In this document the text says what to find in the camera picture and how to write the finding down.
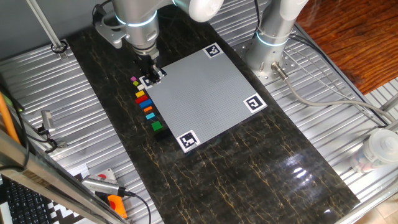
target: marble tabletop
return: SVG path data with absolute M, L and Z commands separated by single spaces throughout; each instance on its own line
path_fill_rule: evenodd
M 134 102 L 130 78 L 141 73 L 129 44 L 115 49 L 94 28 L 67 38 L 166 224 L 334 223 L 359 203 L 208 23 L 168 6 L 159 24 L 161 67 L 217 42 L 268 105 L 184 154 L 172 136 L 155 140 Z

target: green lego brick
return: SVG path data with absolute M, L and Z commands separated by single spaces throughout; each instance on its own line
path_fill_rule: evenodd
M 156 121 L 156 122 L 152 123 L 151 125 L 152 125 L 152 128 L 154 129 L 154 131 L 157 131 L 160 128 L 162 128 L 162 125 L 160 124 L 159 121 Z

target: metal pole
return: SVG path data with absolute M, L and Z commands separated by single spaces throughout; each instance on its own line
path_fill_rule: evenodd
M 58 39 L 57 35 L 55 34 L 54 30 L 52 29 L 49 21 L 47 20 L 47 18 L 45 17 L 42 9 L 40 8 L 40 6 L 37 4 L 36 0 L 26 0 L 26 2 L 28 3 L 30 9 L 33 11 L 33 13 L 35 14 L 37 20 L 40 22 L 40 24 L 42 25 L 45 33 L 47 34 L 47 36 L 50 38 L 51 43 L 54 45 L 54 47 L 57 50 L 61 50 L 64 48 L 64 45 L 62 45 L 62 43 L 60 42 L 60 40 Z M 60 53 L 59 54 L 61 56 L 62 59 L 66 59 L 68 58 L 68 55 L 66 54 L 66 52 Z
M 390 100 L 384 103 L 380 109 L 384 110 L 385 112 L 389 111 L 393 107 L 398 104 L 398 94 L 395 94 Z
M 26 149 L 13 141 L 7 134 L 0 131 L 0 164 L 3 166 L 22 166 Z M 77 212 L 95 223 L 127 224 L 114 210 L 107 206 L 97 196 L 91 193 L 77 180 L 64 178 L 51 164 L 51 158 L 42 152 L 36 151 L 29 156 L 27 170 L 17 172 L 2 170 L 1 174 L 13 179 L 22 185 L 36 191 L 57 203 Z

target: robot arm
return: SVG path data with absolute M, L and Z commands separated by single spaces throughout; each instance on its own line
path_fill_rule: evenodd
M 121 31 L 113 31 L 102 22 L 96 22 L 96 30 L 114 47 L 122 46 L 122 38 L 129 42 L 138 56 L 137 63 L 143 74 L 158 83 L 166 73 L 156 65 L 159 51 L 156 38 L 159 35 L 157 10 L 174 4 L 197 22 L 206 22 L 220 9 L 224 0 L 112 0 Z
M 259 31 L 245 61 L 259 75 L 273 74 L 271 65 L 282 61 L 282 53 L 294 23 L 308 0 L 272 0 L 262 13 Z

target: white container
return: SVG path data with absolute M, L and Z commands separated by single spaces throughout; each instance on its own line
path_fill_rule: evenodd
M 359 173 L 398 163 L 398 135 L 385 129 L 371 134 L 363 146 L 351 156 L 349 163 Z

